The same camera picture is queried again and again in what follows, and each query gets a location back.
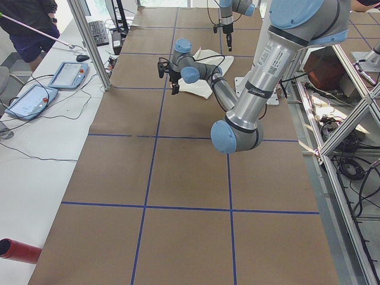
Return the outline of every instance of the white table surface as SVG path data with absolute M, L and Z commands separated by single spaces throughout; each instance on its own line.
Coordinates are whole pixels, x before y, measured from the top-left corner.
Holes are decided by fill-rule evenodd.
M 62 33 L 60 39 L 83 46 L 74 20 Z M 61 43 L 55 43 L 33 76 L 54 74 L 61 62 L 75 61 L 77 50 L 72 51 Z M 111 45 L 99 47 L 103 62 L 107 61 L 108 52 L 113 53 Z M 88 76 L 79 88 L 96 73 L 91 60 L 86 62 L 90 66 Z M 51 77 L 39 81 L 48 84 L 50 79 Z M 84 91 L 91 94 L 91 99 L 78 119 L 39 118 L 15 129 L 14 137 L 10 140 L 0 140 L 0 142 L 31 156 L 78 159 L 103 96 L 104 88 L 98 76 L 91 80 Z M 75 118 L 89 97 L 82 91 L 75 94 L 74 91 L 60 91 L 52 104 L 62 99 L 66 100 L 45 110 L 42 115 L 48 117 L 65 115 Z M 9 128 L 24 123 L 20 120 L 8 121 L 10 119 L 12 117 L 4 115 L 1 120 Z M 75 162 L 30 159 L 0 145 L 0 165 L 0 239 L 10 238 L 42 248 L 71 178 Z M 0 258 L 0 283 L 26 285 L 34 268 L 35 265 Z

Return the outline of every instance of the computer mouse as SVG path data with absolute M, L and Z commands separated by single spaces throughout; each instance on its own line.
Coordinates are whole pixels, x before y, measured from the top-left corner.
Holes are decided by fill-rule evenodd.
M 90 59 L 88 55 L 77 55 L 77 62 L 82 62 Z

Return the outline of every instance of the light blue joint cap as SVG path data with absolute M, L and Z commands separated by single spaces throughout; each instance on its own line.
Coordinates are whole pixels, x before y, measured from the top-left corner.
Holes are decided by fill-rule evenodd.
M 269 10 L 271 23 L 279 29 L 292 29 L 310 20 L 324 0 L 273 0 Z
M 219 6 L 220 8 L 227 8 L 229 6 L 232 6 L 232 0 L 220 0 Z
M 256 6 L 254 4 L 250 4 L 247 11 L 245 11 L 245 15 L 250 17 L 254 14 Z
M 309 42 L 308 48 L 313 47 L 321 47 L 321 46 L 331 46 L 331 45 L 336 45 L 337 43 L 342 43 L 347 39 L 347 36 L 349 35 L 349 31 L 341 31 L 340 33 L 337 34 L 332 34 L 327 37 L 322 37 L 320 39 L 315 39 Z
M 200 79 L 200 72 L 195 67 L 186 66 L 180 71 L 180 76 L 187 84 L 191 84 Z
M 236 136 L 226 121 L 217 121 L 211 128 L 211 141 L 221 153 L 234 153 L 236 151 Z
M 188 53 L 191 51 L 192 44 L 188 39 L 178 39 L 174 50 L 180 53 Z

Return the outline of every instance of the keyboard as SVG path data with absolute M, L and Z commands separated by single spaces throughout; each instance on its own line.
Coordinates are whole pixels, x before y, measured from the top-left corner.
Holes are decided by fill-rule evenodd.
M 103 21 L 89 22 L 91 34 L 94 37 L 96 46 L 105 46 L 109 44 L 108 34 Z

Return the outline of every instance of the red cylinder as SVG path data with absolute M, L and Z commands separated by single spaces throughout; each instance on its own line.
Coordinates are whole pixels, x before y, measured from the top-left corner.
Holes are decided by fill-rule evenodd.
M 37 264 L 42 249 L 11 239 L 0 240 L 0 257 Z

